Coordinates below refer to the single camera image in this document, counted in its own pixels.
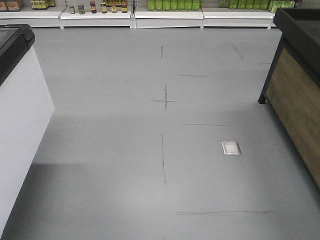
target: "product package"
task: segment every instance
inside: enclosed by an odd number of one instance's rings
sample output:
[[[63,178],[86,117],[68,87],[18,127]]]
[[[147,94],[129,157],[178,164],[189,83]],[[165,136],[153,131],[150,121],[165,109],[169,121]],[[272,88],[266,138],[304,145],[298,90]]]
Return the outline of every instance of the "product package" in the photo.
[[[192,10],[192,0],[185,0],[184,10]]]
[[[260,9],[261,0],[254,0],[252,9]]]
[[[255,0],[246,0],[245,9],[252,9]]]
[[[282,4],[281,1],[276,1],[276,0],[274,0],[270,12],[273,13],[273,14],[275,14],[276,11],[277,11],[277,9],[278,9],[278,8],[281,8],[281,4]]]
[[[155,0],[154,9],[157,11],[161,11],[163,9],[162,0]]]
[[[170,10],[170,5],[171,1],[170,0],[163,0],[163,10],[164,11],[169,11]]]
[[[9,12],[19,12],[24,6],[23,0],[6,0],[6,6]]]
[[[270,3],[270,0],[261,0],[260,9],[267,10],[269,3]]]
[[[218,8],[225,8],[226,7],[226,0],[219,0]]]
[[[8,7],[4,0],[0,0],[0,12],[8,12]]]
[[[178,0],[171,0],[170,10],[178,10]]]
[[[245,9],[246,7],[246,0],[238,0],[238,9]]]
[[[201,7],[201,0],[193,0],[192,2],[192,10],[198,11]]]
[[[178,10],[185,10],[185,0],[178,0]]]
[[[148,2],[147,2],[147,9],[148,9],[149,11],[155,10],[155,3],[156,3],[156,0],[148,0]]]
[[[238,0],[230,0],[229,9],[237,9]]]

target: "white shelf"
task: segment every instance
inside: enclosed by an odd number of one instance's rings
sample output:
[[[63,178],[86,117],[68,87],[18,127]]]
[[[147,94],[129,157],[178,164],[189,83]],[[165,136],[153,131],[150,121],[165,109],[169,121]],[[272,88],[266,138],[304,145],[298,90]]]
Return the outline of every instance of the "white shelf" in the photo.
[[[1,19],[59,19],[65,10],[65,6],[49,7],[47,10],[33,10],[30,6],[24,6],[21,11],[0,12]]]
[[[201,10],[149,11],[146,7],[136,8],[134,16],[136,19],[204,19]]]
[[[274,13],[267,10],[203,8],[204,27],[258,27],[273,26]]]
[[[110,7],[107,10],[107,13],[97,9],[97,13],[86,10],[85,14],[70,14],[67,8],[60,16],[60,27],[133,27],[131,6],[128,6],[126,13],[121,12],[121,7],[117,8],[116,13],[112,13]]]
[[[130,19],[131,17],[131,7],[128,6],[128,12],[121,12],[121,7],[117,8],[116,13],[112,13],[110,7],[107,8],[107,13],[102,13],[101,11],[97,11],[97,13],[91,13],[91,11],[86,11],[85,14],[79,14],[76,12],[75,14],[70,14],[69,9],[66,9],[64,13],[61,15],[61,20],[90,20],[90,19]]]
[[[274,19],[268,10],[248,10],[229,8],[203,8],[205,19]]]

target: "glass jar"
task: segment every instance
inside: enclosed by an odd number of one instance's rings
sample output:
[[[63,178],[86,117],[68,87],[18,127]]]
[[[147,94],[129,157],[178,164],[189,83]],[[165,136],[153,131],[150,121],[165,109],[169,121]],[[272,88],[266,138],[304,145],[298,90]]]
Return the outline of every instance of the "glass jar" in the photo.
[[[96,2],[95,1],[91,1],[90,2],[90,6],[91,6],[91,13],[96,14],[97,13]]]
[[[106,4],[106,2],[101,2],[100,6],[101,6],[101,12],[103,14],[106,14],[107,13],[107,4]]]
[[[123,1],[121,4],[121,11],[125,14],[128,12],[128,6],[127,6],[127,2]]]
[[[86,13],[85,6],[83,4],[78,5],[78,10],[79,10],[79,14],[81,15]]]
[[[69,6],[69,13],[70,13],[70,14],[75,14],[75,13],[76,13],[75,6],[73,6],[73,5],[70,5],[70,6]]]

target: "green can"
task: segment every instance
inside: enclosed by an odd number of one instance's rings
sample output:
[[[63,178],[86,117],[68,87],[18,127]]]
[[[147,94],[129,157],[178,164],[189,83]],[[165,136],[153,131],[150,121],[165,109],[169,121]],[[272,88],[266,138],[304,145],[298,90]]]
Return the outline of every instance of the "green can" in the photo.
[[[192,0],[185,0],[184,10],[192,10]]]
[[[155,10],[155,3],[156,3],[155,0],[148,0],[147,9],[148,9],[149,11]]]
[[[238,0],[230,0],[229,9],[237,9]]]
[[[270,0],[261,0],[260,9],[267,10],[269,6]]]
[[[178,0],[178,10],[185,10],[185,0]]]
[[[162,0],[155,0],[154,9],[157,10],[157,11],[161,11],[163,9]]]
[[[163,10],[169,11],[171,5],[171,0],[163,0]]]
[[[171,0],[170,10],[178,10],[178,0]]]
[[[201,7],[201,0],[193,0],[192,2],[192,10],[198,11]]]
[[[260,9],[261,0],[254,0],[252,9]]]
[[[245,9],[247,0],[238,0],[238,9]]]
[[[226,7],[226,0],[219,0],[218,8],[225,8]]]
[[[255,0],[246,0],[245,9],[252,9]]]

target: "metal floor plate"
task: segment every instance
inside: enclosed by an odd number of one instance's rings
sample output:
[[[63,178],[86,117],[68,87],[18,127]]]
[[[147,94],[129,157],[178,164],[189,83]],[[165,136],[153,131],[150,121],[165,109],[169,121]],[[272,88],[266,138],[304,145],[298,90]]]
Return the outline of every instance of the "metal floor plate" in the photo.
[[[224,155],[242,155],[237,141],[222,141]]]

